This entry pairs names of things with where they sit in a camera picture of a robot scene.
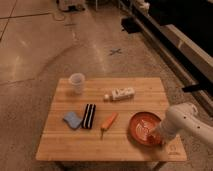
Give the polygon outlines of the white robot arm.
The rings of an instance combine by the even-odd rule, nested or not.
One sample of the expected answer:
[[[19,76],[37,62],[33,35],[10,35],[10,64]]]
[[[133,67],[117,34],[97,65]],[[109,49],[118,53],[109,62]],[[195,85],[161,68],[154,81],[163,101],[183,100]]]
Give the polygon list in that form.
[[[185,130],[207,146],[213,148],[213,127],[196,118],[198,109],[193,103],[181,103],[170,106],[165,118],[154,127],[148,138],[160,137],[164,142],[173,140],[180,130]]]

